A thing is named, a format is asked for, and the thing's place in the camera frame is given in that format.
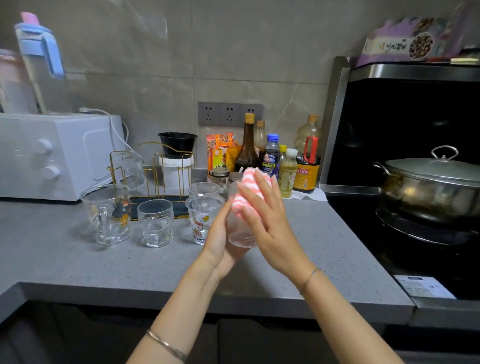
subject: white power cord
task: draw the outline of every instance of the white power cord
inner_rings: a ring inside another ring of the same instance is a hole
[[[127,142],[128,142],[128,136],[129,136],[129,134],[130,134],[130,131],[128,130],[127,124],[125,124],[123,121],[122,121],[121,123],[123,124],[123,126],[124,126],[125,129],[127,130],[127,136],[125,137],[125,140],[123,140],[123,138],[120,137],[120,135],[119,135],[119,134],[117,133],[117,131],[115,130],[115,127],[114,127],[114,125],[113,125],[112,116],[111,116],[108,112],[106,112],[106,111],[104,111],[104,110],[101,110],[101,109],[89,109],[89,108],[79,108],[79,111],[80,111],[81,113],[86,113],[86,114],[89,114],[89,113],[91,113],[92,111],[96,111],[96,112],[100,112],[100,113],[103,113],[103,114],[107,115],[107,116],[108,116],[108,119],[110,120],[110,126],[112,127],[112,130],[113,130],[113,132],[115,133],[115,135],[120,139],[120,141],[121,141],[122,143],[124,143],[124,144],[127,146],[128,149],[132,149],[132,150],[133,150],[133,148],[127,144]]]

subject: silver bangle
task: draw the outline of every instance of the silver bangle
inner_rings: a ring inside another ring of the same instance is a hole
[[[308,279],[305,281],[305,283],[302,285],[301,287],[301,290],[300,290],[300,295],[303,296],[305,294],[305,291],[307,290],[307,285],[308,285],[308,282],[310,282],[310,280],[312,279],[313,275],[315,274],[316,271],[318,270],[321,270],[320,268],[315,268],[312,272],[312,274],[310,274],[310,277],[308,277]]]
[[[168,344],[167,342],[163,341],[161,338],[159,338],[157,335],[155,335],[150,329],[147,330],[147,334],[148,336],[150,336],[153,340],[155,340],[156,342],[158,342],[159,344],[161,344],[165,349],[167,349],[170,354],[172,354],[174,357],[176,357],[177,359],[181,360],[182,363],[186,363],[187,362],[187,356],[182,353],[180,350],[178,349],[175,349],[175,348],[172,348],[170,346],[170,344]]]

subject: red handle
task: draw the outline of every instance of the red handle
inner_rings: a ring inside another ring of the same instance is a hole
[[[308,140],[312,139],[312,149],[310,150],[310,158],[307,159],[307,147],[308,147]],[[315,159],[317,158],[317,147],[318,147],[318,138],[316,136],[307,136],[305,139],[305,148],[303,150],[303,159],[307,161],[307,163],[313,164],[315,163]]]

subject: bottle with blue cap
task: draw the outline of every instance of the bottle with blue cap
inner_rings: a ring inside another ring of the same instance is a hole
[[[260,155],[260,170],[268,175],[275,175],[278,179],[280,169],[280,145],[278,145],[278,134],[268,134],[267,144]]]
[[[22,20],[15,33],[42,113],[71,113],[65,72],[52,31],[41,26],[35,14],[23,12]]]

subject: microwave knob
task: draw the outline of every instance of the microwave knob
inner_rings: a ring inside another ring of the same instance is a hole
[[[42,177],[46,178],[47,180],[53,180],[54,178],[60,176],[60,170],[54,166],[42,168],[40,173],[42,173]]]
[[[50,153],[53,149],[52,143],[47,139],[39,139],[36,141],[35,151],[40,154]]]

